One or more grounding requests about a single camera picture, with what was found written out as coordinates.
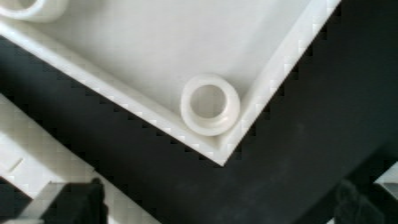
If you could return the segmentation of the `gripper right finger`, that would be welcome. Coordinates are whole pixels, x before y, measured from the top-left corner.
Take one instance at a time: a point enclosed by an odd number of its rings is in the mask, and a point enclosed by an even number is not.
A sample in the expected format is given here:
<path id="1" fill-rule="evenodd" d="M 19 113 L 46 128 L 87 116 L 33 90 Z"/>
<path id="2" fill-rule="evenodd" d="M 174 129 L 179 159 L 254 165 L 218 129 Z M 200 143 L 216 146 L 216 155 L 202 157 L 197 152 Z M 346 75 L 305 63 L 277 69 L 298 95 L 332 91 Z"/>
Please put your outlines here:
<path id="1" fill-rule="evenodd" d="M 398 224 L 398 198 L 378 184 L 342 180 L 335 188 L 334 224 Z"/>

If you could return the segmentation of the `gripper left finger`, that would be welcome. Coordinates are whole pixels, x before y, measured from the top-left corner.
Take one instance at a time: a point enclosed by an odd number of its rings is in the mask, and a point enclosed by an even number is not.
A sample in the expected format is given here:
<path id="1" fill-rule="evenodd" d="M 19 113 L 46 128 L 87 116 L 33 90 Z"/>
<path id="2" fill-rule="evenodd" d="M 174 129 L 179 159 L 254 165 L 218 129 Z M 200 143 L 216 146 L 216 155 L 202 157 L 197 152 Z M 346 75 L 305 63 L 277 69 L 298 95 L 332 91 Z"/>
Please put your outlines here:
<path id="1" fill-rule="evenodd" d="M 108 224 L 104 185 L 97 178 L 65 184 L 40 219 L 44 224 Z"/>

